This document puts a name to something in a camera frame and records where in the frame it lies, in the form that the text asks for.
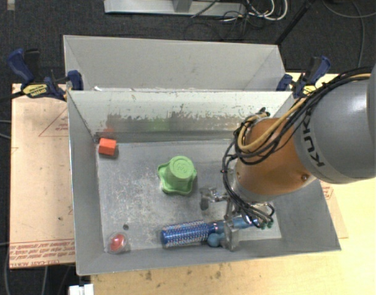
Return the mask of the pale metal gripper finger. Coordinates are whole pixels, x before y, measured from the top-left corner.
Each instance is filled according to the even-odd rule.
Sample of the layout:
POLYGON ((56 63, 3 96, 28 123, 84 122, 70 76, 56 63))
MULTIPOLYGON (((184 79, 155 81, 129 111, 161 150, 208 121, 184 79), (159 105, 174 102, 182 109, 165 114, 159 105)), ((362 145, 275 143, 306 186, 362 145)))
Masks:
POLYGON ((233 223, 235 216, 233 208, 234 206, 227 206, 224 216, 225 246, 230 251, 236 250, 239 246, 239 229, 233 223))
POLYGON ((216 187, 202 187, 199 189, 201 194, 200 209, 207 210, 210 203, 222 202, 227 199, 225 193, 220 193, 216 187))

